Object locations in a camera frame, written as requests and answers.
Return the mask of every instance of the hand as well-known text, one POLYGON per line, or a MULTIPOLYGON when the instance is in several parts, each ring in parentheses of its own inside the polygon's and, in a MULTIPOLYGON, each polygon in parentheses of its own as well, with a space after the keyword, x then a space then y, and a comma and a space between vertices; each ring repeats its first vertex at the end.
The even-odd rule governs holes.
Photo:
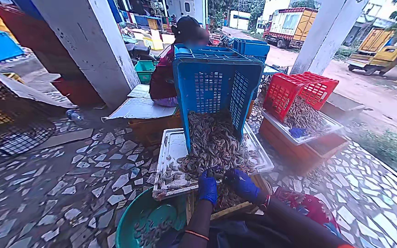
POLYGON ((251 178, 238 169, 230 169, 224 174, 223 183, 230 185, 235 194, 253 204, 262 204, 266 196, 252 182, 251 178))
POLYGON ((217 204, 217 182, 214 177, 207 177, 210 169, 198 178, 198 200, 208 200, 213 206, 217 204))

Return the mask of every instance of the green plastic crate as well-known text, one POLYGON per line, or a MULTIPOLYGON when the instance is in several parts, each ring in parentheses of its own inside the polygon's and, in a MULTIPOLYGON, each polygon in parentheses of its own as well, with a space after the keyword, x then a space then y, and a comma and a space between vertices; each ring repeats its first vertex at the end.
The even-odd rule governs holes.
POLYGON ((139 60, 137 64, 134 66, 134 69, 137 72, 137 76, 139 76, 141 84, 150 84, 151 75, 156 69, 156 65, 158 61, 151 60, 139 60))

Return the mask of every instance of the red plastic crate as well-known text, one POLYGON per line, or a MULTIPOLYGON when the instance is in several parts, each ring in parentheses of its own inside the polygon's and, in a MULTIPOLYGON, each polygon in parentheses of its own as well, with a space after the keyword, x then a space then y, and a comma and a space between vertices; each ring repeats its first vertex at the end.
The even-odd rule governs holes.
POLYGON ((338 83, 338 80, 308 71, 293 75, 276 73, 270 80, 263 107, 283 122, 296 96, 301 96, 307 104, 320 110, 338 83))

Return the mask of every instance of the yellow truck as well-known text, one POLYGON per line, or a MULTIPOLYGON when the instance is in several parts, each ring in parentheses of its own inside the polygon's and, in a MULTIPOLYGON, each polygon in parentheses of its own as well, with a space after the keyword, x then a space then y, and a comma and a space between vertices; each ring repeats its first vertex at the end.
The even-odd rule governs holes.
POLYGON ((364 70, 364 75, 379 71, 384 75, 397 65, 397 46, 385 45, 393 36, 393 31, 374 28, 362 42, 358 50, 346 61, 349 70, 364 70))
POLYGON ((397 65, 397 46, 385 46, 374 56, 352 54, 346 63, 349 64, 349 70, 365 70, 366 76, 378 70, 382 76, 397 65))
POLYGON ((317 13, 309 8, 276 10, 264 29, 264 41, 275 43, 278 48, 301 48, 317 13))

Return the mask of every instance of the maroon clothing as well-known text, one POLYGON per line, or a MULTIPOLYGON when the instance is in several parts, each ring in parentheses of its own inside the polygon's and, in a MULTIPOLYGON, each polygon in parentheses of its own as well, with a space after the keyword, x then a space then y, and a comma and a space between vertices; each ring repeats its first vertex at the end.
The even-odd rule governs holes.
POLYGON ((171 46, 165 56, 160 58, 150 81, 150 96, 152 99, 176 97, 173 75, 174 48, 171 46))

